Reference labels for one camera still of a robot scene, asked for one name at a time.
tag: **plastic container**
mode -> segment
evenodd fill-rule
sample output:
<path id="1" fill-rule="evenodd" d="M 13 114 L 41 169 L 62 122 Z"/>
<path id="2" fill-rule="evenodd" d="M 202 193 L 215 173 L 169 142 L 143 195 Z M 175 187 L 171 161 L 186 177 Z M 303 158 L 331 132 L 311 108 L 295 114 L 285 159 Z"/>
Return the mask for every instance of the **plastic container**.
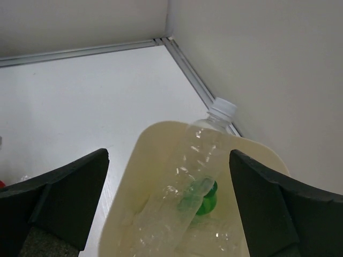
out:
<path id="1" fill-rule="evenodd" d="M 115 255 L 135 214 L 141 212 L 159 183 L 163 175 L 160 171 L 182 138 L 186 127 L 185 123 L 161 122 L 148 127 L 139 136 L 102 230 L 99 257 Z M 232 136 L 229 150 L 232 149 L 238 149 L 265 166 L 289 176 L 280 157 L 260 143 Z M 227 170 L 216 179 L 217 206 L 209 215 L 211 218 L 236 224 L 237 230 L 233 239 L 240 243 L 232 257 L 249 257 L 228 162 L 227 156 Z"/>
<path id="2" fill-rule="evenodd" d="M 178 246 L 203 197 L 227 170 L 231 136 L 227 127 L 235 110 L 235 105 L 216 99 L 207 119 L 187 127 L 162 179 L 123 237 L 117 256 L 166 256 Z"/>

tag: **white wall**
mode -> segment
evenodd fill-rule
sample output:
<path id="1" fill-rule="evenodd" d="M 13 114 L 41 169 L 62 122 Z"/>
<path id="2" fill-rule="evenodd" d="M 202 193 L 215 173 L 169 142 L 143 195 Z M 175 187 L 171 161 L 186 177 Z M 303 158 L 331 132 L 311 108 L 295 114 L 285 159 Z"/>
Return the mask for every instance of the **white wall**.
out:
<path id="1" fill-rule="evenodd" d="M 343 193 L 343 1 L 176 1 L 175 40 L 243 135 Z"/>
<path id="2" fill-rule="evenodd" d="M 1 0 L 0 57 L 161 37 L 167 0 Z"/>

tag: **bottle neck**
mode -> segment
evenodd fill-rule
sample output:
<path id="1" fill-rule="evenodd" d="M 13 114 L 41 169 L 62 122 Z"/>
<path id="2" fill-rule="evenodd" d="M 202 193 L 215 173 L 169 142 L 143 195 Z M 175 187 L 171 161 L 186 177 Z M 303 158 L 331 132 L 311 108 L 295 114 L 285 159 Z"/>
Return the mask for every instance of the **bottle neck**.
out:
<path id="1" fill-rule="evenodd" d="M 208 118 L 206 120 L 224 129 L 231 124 L 231 120 L 222 119 L 210 112 L 208 112 Z"/>

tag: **crushed plastic bottle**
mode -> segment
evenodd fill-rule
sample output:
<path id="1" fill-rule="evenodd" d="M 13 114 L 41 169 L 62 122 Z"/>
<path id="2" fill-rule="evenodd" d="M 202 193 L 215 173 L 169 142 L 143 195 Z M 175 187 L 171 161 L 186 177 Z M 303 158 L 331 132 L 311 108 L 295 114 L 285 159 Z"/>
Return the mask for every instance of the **crushed plastic bottle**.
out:
<path id="1" fill-rule="evenodd" d="M 124 233 L 116 256 L 160 257 L 174 252 L 203 197 L 220 172 L 228 169 L 230 134 L 226 128 L 235 110 L 236 106 L 217 98 L 207 119 L 188 126 L 163 178 Z"/>

